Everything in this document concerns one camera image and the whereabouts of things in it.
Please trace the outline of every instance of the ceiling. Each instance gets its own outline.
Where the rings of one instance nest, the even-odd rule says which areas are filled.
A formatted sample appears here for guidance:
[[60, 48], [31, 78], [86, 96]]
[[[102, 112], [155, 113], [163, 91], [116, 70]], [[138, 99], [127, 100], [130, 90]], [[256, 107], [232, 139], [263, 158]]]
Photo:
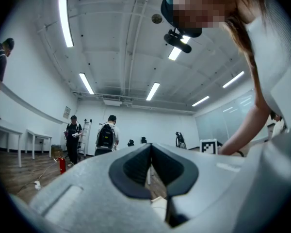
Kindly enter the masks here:
[[[33, 1], [37, 33], [63, 81], [80, 99], [117, 95], [127, 106], [196, 112], [227, 93], [230, 87], [222, 86], [242, 70], [245, 76], [239, 83], [250, 76], [245, 59], [220, 28], [203, 29], [199, 38], [189, 40], [190, 54], [169, 60], [173, 47], [163, 36], [172, 27], [165, 20], [151, 20], [161, 13], [162, 0], [68, 0], [72, 48], [65, 44], [58, 0]], [[94, 96], [89, 96], [80, 72]], [[146, 101], [154, 82], [161, 85], [152, 101]], [[205, 96], [210, 99], [192, 107]]]

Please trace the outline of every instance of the ceiling light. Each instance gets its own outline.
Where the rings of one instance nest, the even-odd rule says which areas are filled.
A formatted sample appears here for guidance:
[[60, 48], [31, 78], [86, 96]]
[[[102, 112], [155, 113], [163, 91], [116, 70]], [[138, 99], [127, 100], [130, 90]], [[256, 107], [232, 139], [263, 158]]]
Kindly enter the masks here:
[[67, 47], [73, 47], [72, 36], [68, 18], [67, 0], [58, 0], [59, 16]]
[[231, 110], [231, 109], [233, 109], [233, 107], [229, 107], [228, 109], [224, 110], [223, 112], [225, 112], [225, 111], [229, 111], [229, 110]]
[[248, 102], [248, 103], [244, 104], [243, 106], [247, 106], [247, 105], [249, 105], [249, 104], [251, 104], [251, 102]]
[[230, 84], [232, 84], [234, 81], [236, 81], [237, 79], [239, 79], [242, 75], [244, 74], [244, 71], [242, 71], [240, 74], [238, 74], [235, 78], [233, 78], [232, 80], [230, 80], [229, 82], [227, 82], [225, 85], [223, 85], [223, 88], [228, 87]]
[[193, 104], [192, 106], [195, 107], [197, 106], [198, 104], [202, 103], [203, 101], [207, 100], [209, 98], [209, 96], [206, 96], [205, 98], [203, 98], [202, 100], [196, 102], [195, 104]]
[[[183, 43], [187, 44], [190, 38], [188, 36], [184, 36], [183, 39], [181, 40]], [[174, 49], [171, 51], [169, 55], [170, 60], [176, 60], [181, 53], [181, 50], [179, 48], [174, 47]]]
[[160, 86], [160, 83], [154, 83], [149, 95], [146, 98], [147, 101], [150, 101], [152, 99], [152, 97], [154, 96], [154, 94], [157, 91], [157, 89], [159, 88], [159, 86]]
[[234, 111], [237, 111], [238, 109], [235, 109], [235, 110], [232, 110], [232, 111], [230, 111], [230, 113], [232, 113], [232, 112], [234, 112]]
[[251, 99], [251, 98], [248, 98], [248, 99], [242, 101], [241, 104], [244, 103], [244, 102], [247, 102], [247, 101], [250, 100], [250, 99]]
[[93, 95], [94, 92], [93, 92], [91, 86], [89, 85], [89, 82], [88, 82], [88, 80], [87, 80], [87, 78], [86, 78], [86, 76], [85, 76], [85, 73], [82, 73], [82, 72], [81, 72], [79, 75], [80, 75], [80, 77], [81, 77], [81, 79], [82, 79], [82, 81], [83, 81], [83, 83], [84, 83], [86, 89], [88, 90], [88, 92], [89, 92], [90, 94]]

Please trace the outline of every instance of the wooden floor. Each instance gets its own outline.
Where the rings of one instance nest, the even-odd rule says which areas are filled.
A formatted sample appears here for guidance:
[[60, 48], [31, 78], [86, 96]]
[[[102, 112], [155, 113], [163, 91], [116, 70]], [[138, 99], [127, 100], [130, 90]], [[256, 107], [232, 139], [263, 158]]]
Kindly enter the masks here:
[[[49, 153], [36, 153], [34, 160], [31, 153], [22, 153], [21, 158], [22, 168], [19, 168], [17, 153], [0, 151], [0, 179], [8, 193], [17, 195], [26, 203], [29, 203], [38, 193], [33, 182], [45, 171], [39, 180], [42, 188], [51, 183], [60, 175], [59, 163], [50, 159]], [[151, 185], [146, 183], [145, 186], [151, 191], [152, 199], [159, 196], [166, 197], [165, 186], [156, 172], [151, 176]]]

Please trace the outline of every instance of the red fire extinguisher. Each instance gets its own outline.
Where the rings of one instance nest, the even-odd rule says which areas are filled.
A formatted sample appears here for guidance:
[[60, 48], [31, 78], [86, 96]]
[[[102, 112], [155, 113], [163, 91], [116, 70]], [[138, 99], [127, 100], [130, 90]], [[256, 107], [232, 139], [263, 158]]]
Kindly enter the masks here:
[[59, 168], [60, 168], [60, 174], [63, 174], [66, 172], [66, 160], [63, 157], [59, 157]]

